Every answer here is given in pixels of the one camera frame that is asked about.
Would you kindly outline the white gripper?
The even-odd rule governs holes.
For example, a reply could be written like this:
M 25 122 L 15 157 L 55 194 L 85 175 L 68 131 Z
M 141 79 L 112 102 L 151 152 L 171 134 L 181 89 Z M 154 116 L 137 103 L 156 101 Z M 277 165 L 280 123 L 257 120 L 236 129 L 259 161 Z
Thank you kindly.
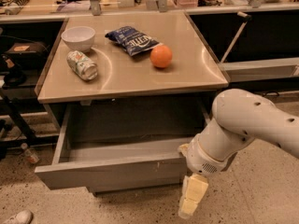
M 197 134 L 189 144 L 178 147 L 178 152 L 186 157 L 187 166 L 194 173 L 191 176 L 185 176 L 183 180 L 178 215 L 184 219 L 188 219 L 194 214 L 198 204 L 205 196 L 208 188 L 206 177 L 226 171 L 236 156 L 233 154 L 224 161 L 211 158 L 200 147 L 199 137 L 200 135 Z

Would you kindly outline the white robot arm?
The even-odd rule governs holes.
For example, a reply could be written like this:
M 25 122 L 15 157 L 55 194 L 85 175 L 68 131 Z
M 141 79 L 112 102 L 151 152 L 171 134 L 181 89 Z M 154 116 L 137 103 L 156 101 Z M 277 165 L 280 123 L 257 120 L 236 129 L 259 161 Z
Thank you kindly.
M 299 118 L 248 91 L 230 89 L 219 93 L 205 129 L 178 148 L 192 172 L 183 180 L 180 217 L 193 215 L 206 194 L 207 178 L 227 168 L 234 155 L 255 139 L 299 158 Z

